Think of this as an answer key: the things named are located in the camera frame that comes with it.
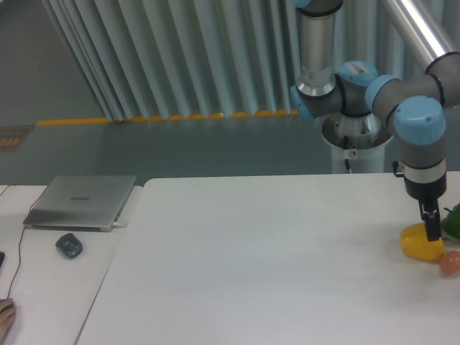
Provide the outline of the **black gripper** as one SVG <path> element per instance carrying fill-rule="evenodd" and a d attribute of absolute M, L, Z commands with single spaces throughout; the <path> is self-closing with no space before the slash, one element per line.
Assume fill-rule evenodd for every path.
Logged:
<path fill-rule="evenodd" d="M 392 163 L 393 175 L 402 178 L 408 195 L 418 201 L 420 218 L 425 220 L 425 232 L 429 242 L 441 238 L 441 219 L 438 199 L 445 193 L 446 161 L 426 169 L 416 169 L 402 161 Z"/>

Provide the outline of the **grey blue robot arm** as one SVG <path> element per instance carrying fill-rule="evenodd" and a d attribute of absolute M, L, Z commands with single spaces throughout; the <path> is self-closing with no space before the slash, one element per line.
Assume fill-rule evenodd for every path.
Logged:
<path fill-rule="evenodd" d="M 309 118 L 342 113 L 376 116 L 399 144 L 393 165 L 408 195 L 419 204 L 428 241 L 441 238 L 438 199 L 446 190 L 445 109 L 459 104 L 459 51 L 435 17 L 419 1 L 383 1 L 396 30 L 423 76 L 402 81 L 362 72 L 353 62 L 332 72 L 335 16 L 341 1 L 296 1 L 300 22 L 300 75 L 291 89 L 298 112 Z"/>

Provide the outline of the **person's hand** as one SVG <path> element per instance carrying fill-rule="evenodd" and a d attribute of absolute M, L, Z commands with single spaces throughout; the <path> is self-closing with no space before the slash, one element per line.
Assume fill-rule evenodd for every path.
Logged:
<path fill-rule="evenodd" d="M 14 300 L 12 298 L 7 298 L 1 300 L 1 315 L 0 315 L 0 335 L 1 335 L 1 340 L 4 339 L 6 336 L 7 331 L 13 324 L 15 318 L 16 318 L 16 313 L 17 313 L 17 308 L 14 304 Z"/>

